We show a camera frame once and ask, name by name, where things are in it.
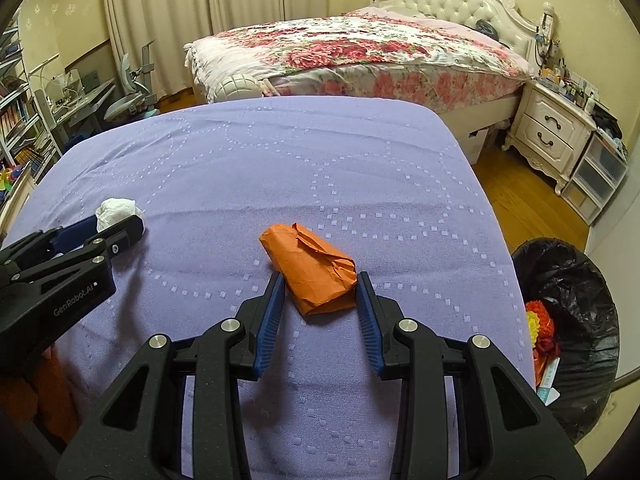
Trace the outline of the white tissue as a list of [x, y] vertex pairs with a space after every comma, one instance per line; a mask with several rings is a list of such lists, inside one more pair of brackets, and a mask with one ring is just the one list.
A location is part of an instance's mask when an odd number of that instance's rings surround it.
[[134, 200], [129, 198], [108, 198], [96, 208], [96, 230], [98, 232], [114, 226], [131, 216], [144, 220], [143, 211]]

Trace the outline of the red plastic bag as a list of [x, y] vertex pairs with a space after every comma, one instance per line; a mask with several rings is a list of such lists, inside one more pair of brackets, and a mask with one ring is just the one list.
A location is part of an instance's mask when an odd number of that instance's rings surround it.
[[547, 364], [560, 356], [560, 348], [555, 338], [554, 322], [544, 303], [540, 300], [526, 302], [525, 311], [527, 310], [535, 311], [540, 318], [539, 337], [536, 347], [532, 347], [536, 386], [538, 386]]

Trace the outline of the orange paper packet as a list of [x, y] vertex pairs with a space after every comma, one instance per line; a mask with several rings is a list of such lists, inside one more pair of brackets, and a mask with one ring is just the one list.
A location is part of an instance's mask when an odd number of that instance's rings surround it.
[[356, 263], [299, 223], [276, 223], [259, 237], [274, 268], [284, 275], [300, 315], [356, 307]]

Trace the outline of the teal white tube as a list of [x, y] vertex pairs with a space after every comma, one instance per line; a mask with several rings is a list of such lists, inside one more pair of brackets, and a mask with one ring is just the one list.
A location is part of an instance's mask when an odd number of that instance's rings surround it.
[[561, 396], [559, 391], [556, 390], [553, 385], [556, 372], [559, 368], [559, 364], [559, 358], [554, 358], [547, 364], [544, 372], [542, 373], [540, 383], [537, 387], [537, 396], [545, 406], [549, 406], [550, 404], [558, 400]]

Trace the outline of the yellow mesh scrubber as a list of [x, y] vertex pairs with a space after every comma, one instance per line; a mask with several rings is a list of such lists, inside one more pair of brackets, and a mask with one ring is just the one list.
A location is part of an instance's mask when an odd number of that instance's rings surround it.
[[540, 318], [535, 311], [527, 310], [527, 326], [532, 347], [535, 348], [540, 332]]

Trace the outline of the black lined trash bin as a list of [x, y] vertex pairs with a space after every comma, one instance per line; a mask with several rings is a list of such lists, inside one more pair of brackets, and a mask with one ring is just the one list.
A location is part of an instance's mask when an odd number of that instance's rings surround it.
[[610, 396], [620, 357], [614, 300], [598, 267], [575, 246], [541, 237], [512, 254], [525, 301], [542, 302], [554, 324], [560, 362], [550, 405], [577, 443], [590, 433]]

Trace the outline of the bookshelf with books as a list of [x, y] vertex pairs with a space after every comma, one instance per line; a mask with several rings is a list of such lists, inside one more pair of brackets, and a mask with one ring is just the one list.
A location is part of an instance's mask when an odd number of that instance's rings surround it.
[[61, 157], [58, 142], [43, 117], [24, 60], [20, 19], [15, 12], [1, 32], [1, 198], [5, 202], [17, 177], [29, 172], [39, 183]]

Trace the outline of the white desk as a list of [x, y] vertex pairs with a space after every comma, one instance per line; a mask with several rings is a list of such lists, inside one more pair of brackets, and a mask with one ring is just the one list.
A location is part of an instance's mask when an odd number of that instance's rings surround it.
[[39, 75], [39, 79], [44, 88], [32, 89], [36, 107], [61, 152], [73, 131], [83, 125], [89, 125], [90, 133], [102, 131], [98, 111], [115, 90], [113, 78], [101, 82], [95, 70], [85, 77], [71, 70], [51, 79]]

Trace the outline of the grey desk chair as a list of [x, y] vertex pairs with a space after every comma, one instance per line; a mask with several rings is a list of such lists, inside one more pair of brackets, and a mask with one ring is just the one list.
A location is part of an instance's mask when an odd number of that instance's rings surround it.
[[137, 70], [131, 68], [129, 54], [120, 60], [119, 78], [124, 95], [106, 110], [106, 122], [135, 122], [160, 114], [156, 107], [157, 95], [153, 91], [151, 75], [154, 64], [151, 62], [150, 47], [153, 40], [141, 48], [141, 65]]

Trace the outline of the purple table cloth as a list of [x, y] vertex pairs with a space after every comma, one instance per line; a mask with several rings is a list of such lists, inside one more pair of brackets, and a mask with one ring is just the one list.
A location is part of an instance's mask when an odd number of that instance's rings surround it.
[[[203, 105], [69, 150], [6, 242], [135, 200], [145, 237], [114, 260], [117, 292], [55, 344], [84, 418], [157, 333], [198, 336], [260, 294], [259, 237], [304, 226], [349, 255], [382, 296], [436, 334], [495, 341], [534, 380], [509, 249], [459, 144], [402, 101], [298, 96]], [[399, 382], [381, 382], [355, 309], [301, 316], [289, 301], [270, 367], [241, 382], [254, 479], [388, 479]]]

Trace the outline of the beige curtains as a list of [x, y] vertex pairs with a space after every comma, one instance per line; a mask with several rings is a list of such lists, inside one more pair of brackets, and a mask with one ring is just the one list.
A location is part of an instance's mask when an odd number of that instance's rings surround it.
[[103, 0], [114, 60], [141, 63], [151, 46], [152, 87], [171, 96], [190, 84], [183, 46], [235, 27], [329, 13], [329, 0]]

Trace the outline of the white under-bed box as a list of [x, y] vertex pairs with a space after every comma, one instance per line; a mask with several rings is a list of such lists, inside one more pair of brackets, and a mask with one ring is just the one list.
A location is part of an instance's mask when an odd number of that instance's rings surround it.
[[458, 137], [460, 148], [470, 165], [475, 165], [480, 158], [488, 131], [488, 128], [483, 128]]

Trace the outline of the plastic drawer unit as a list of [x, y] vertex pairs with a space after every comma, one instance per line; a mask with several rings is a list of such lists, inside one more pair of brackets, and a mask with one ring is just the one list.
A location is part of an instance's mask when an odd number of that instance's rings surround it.
[[592, 226], [626, 177], [623, 145], [601, 130], [593, 131], [561, 197]]

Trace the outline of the white nightstand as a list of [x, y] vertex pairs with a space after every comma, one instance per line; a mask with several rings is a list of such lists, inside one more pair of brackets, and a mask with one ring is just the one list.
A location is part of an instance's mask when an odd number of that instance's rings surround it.
[[529, 81], [501, 148], [515, 148], [530, 168], [555, 180], [560, 196], [594, 130], [596, 124], [581, 108]]

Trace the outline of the floral covered bed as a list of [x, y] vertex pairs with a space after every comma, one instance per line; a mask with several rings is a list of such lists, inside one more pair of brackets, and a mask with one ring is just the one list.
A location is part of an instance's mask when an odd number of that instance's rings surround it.
[[184, 52], [209, 103], [356, 96], [448, 113], [510, 96], [532, 76], [521, 53], [475, 29], [373, 6], [229, 29]]

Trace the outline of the nightstand clutter items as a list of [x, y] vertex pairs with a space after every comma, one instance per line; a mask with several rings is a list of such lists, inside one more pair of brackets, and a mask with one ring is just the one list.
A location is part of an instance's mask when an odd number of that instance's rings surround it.
[[534, 35], [538, 79], [550, 81], [555, 93], [589, 115], [596, 123], [597, 132], [604, 135], [605, 140], [614, 146], [623, 159], [627, 159], [628, 150], [623, 141], [622, 129], [608, 107], [600, 101], [599, 89], [574, 70], [570, 70], [564, 58], [559, 56], [560, 40], [554, 36], [554, 21], [554, 6], [545, 2]]

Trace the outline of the white tufted headboard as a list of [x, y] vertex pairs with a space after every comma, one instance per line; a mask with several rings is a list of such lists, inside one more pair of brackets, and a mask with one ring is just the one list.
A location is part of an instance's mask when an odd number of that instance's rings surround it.
[[515, 0], [370, 0], [372, 6], [430, 16], [473, 28], [478, 21], [491, 25], [499, 40], [523, 58], [542, 58], [554, 48], [554, 7], [546, 2], [541, 18], [533, 23], [520, 12]]

